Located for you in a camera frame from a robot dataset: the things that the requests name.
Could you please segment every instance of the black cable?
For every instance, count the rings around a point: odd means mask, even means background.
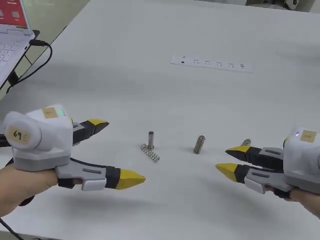
[[[0,223],[13,235],[15,236],[17,239],[19,240],[24,240],[18,233],[16,233],[15,231],[13,231],[13,229],[6,224],[5,221],[2,220],[2,218],[0,217]]]
[[[24,57],[28,60],[28,62],[32,65],[32,62],[29,60],[29,58],[26,56],[26,55],[24,55]]]
[[[33,74],[35,74],[36,72],[38,72],[42,67],[44,67],[52,58],[52,54],[53,54],[53,49],[51,47],[51,45],[45,41],[41,41],[41,40],[37,40],[37,39],[33,39],[30,40],[30,45],[31,46],[40,46],[40,47],[45,47],[47,46],[50,49],[50,55],[48,57],[48,59],[41,64],[36,70],[34,70],[32,73],[30,73],[29,75],[25,76],[24,78],[19,79],[19,81],[17,81],[15,84],[12,84],[8,87],[8,89],[6,90],[6,94],[17,84],[21,83],[22,81],[28,79],[29,77],[31,77]]]

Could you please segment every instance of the laptop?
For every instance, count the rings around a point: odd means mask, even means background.
[[[0,0],[0,88],[34,38],[22,0]]]

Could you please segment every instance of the laptop screen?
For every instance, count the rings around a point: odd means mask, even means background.
[[[20,0],[0,0],[0,24],[28,27]]]

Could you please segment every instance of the metal bolt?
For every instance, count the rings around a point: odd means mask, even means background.
[[[154,146],[154,137],[155,137],[154,132],[150,131],[149,132],[149,137],[148,137],[148,149],[153,150],[155,148],[155,146]]]

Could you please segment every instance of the gray gripper handle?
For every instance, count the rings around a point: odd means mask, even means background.
[[[103,190],[107,183],[106,169],[102,167],[69,161],[66,165],[57,166],[55,171],[59,179],[81,179],[83,191]]]
[[[244,179],[245,185],[261,194],[265,193],[265,186],[271,186],[283,192],[289,192],[294,186],[285,181],[285,174],[278,172],[267,172],[263,170],[250,169]]]

